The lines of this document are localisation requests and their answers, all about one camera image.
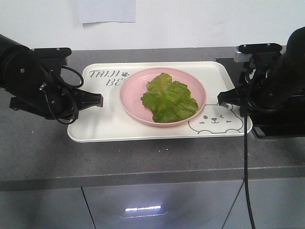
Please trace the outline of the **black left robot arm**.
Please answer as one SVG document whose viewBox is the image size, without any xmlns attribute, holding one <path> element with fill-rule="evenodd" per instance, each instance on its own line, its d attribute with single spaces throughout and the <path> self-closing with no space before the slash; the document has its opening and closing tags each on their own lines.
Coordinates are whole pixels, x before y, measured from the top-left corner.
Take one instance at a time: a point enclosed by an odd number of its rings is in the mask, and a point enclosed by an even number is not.
<svg viewBox="0 0 305 229">
<path fill-rule="evenodd" d="M 69 125 L 79 111 L 103 106 L 101 94 L 83 91 L 84 79 L 67 66 L 70 48 L 30 49 L 0 37 L 0 86 L 13 97 L 10 108 Z"/>
</svg>

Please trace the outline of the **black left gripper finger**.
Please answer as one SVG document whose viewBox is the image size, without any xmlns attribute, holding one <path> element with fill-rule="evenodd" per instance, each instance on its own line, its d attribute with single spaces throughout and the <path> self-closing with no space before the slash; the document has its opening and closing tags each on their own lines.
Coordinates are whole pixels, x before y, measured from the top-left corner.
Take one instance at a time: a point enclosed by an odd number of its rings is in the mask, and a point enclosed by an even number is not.
<svg viewBox="0 0 305 229">
<path fill-rule="evenodd" d="M 97 106 L 103 107 L 103 96 L 84 90 L 77 90 L 77 108 L 79 111 Z"/>
</svg>

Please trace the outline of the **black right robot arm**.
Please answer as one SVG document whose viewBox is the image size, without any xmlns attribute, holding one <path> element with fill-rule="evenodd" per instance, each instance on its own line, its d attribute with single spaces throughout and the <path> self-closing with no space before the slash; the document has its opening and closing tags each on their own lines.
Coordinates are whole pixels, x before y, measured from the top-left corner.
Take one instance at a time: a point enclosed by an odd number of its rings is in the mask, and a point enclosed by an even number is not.
<svg viewBox="0 0 305 229">
<path fill-rule="evenodd" d="M 277 43 L 237 46 L 235 62 L 243 62 L 240 86 L 217 96 L 218 104 L 240 107 L 245 117 L 253 113 L 273 113 L 285 107 L 305 88 L 305 29 L 294 31 L 286 51 Z"/>
</svg>

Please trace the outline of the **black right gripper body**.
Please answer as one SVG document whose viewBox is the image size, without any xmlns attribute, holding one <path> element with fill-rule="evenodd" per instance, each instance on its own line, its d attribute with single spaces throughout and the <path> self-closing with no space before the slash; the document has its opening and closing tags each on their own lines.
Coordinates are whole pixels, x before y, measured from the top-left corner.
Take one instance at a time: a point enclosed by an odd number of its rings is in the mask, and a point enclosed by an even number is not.
<svg viewBox="0 0 305 229">
<path fill-rule="evenodd" d="M 279 110 L 289 99 L 305 88 L 305 65 L 276 62 L 272 65 L 246 62 L 244 67 L 254 76 L 241 92 L 241 116 L 271 113 Z"/>
</svg>

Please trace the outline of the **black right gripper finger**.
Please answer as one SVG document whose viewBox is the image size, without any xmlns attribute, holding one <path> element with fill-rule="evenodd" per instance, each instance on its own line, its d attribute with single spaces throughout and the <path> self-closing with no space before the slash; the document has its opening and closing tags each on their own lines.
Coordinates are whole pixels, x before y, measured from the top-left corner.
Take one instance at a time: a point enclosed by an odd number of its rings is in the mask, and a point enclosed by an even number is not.
<svg viewBox="0 0 305 229">
<path fill-rule="evenodd" d="M 246 91 L 243 88 L 234 88 L 226 92 L 220 92 L 217 96 L 218 104 L 244 105 L 246 99 Z"/>
</svg>

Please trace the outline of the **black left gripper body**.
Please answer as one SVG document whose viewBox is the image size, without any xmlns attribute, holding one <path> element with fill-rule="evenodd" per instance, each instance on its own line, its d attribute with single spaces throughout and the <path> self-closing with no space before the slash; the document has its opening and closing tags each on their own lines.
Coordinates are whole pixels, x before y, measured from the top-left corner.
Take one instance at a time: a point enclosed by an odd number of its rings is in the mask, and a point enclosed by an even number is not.
<svg viewBox="0 0 305 229">
<path fill-rule="evenodd" d="M 79 116 L 77 108 L 77 90 L 82 86 L 82 76 L 79 84 L 67 83 L 54 71 L 47 71 L 34 83 L 20 83 L 9 92 L 14 95 L 10 99 L 9 108 L 22 110 L 46 119 L 76 120 Z"/>
</svg>

